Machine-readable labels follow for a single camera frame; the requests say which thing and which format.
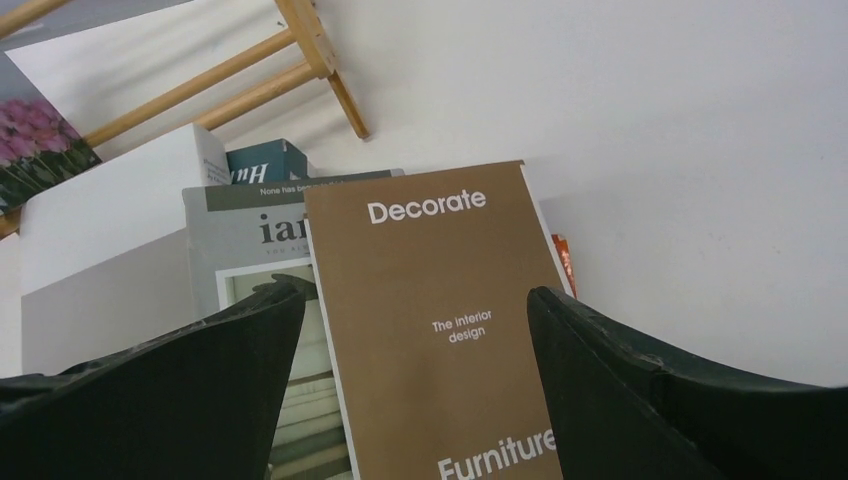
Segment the grey magazine-style book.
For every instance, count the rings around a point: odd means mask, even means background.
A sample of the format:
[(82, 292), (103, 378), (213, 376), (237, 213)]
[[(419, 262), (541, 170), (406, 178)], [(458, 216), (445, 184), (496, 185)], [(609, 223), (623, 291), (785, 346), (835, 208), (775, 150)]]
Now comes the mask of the grey magazine-style book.
[(314, 186), (390, 178), (378, 170), (182, 192), (194, 311), (206, 317), (277, 280), (305, 294), (300, 339), (269, 457), (273, 479), (353, 476), (305, 225)]

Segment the pink Warm Chord book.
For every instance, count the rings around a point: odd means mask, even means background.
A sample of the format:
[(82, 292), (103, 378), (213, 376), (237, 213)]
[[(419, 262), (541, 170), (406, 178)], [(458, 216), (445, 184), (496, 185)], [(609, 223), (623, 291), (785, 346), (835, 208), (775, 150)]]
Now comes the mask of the pink Warm Chord book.
[(1, 54), (1, 212), (102, 163), (89, 143)]

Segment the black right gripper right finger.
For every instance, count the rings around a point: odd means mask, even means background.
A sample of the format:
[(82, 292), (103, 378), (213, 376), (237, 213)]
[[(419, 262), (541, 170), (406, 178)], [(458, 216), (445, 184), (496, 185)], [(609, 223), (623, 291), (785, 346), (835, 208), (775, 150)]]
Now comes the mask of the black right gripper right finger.
[(724, 365), (548, 287), (527, 297), (567, 479), (843, 479), (847, 390)]

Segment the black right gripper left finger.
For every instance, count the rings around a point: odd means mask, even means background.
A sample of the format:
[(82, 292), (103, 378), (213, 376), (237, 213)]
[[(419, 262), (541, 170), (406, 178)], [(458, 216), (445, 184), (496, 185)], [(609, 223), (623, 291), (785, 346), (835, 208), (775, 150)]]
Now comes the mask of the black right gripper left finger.
[(5, 479), (266, 479), (314, 288), (247, 298), (60, 373), (1, 382)]

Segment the brown Decorate Furniture book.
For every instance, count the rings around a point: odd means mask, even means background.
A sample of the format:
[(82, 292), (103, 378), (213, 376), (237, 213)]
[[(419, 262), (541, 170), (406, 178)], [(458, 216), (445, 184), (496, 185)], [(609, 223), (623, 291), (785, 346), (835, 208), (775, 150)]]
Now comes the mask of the brown Decorate Furniture book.
[(304, 199), (353, 476), (560, 478), (527, 297), (567, 280), (524, 163)]

